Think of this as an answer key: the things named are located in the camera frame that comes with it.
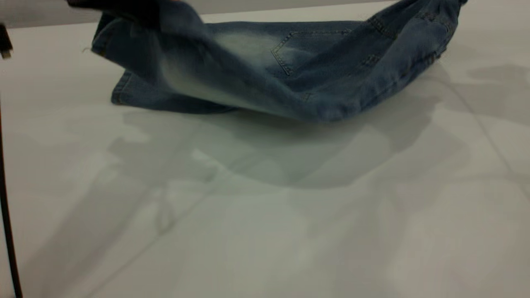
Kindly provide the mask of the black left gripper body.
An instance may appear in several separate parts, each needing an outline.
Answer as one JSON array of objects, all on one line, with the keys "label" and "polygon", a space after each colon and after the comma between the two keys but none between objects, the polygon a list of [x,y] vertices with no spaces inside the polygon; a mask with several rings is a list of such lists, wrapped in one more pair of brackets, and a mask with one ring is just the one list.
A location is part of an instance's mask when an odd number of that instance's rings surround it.
[{"label": "black left gripper body", "polygon": [[158,24],[159,5],[156,0],[69,0],[73,8],[101,11],[139,24]]}]

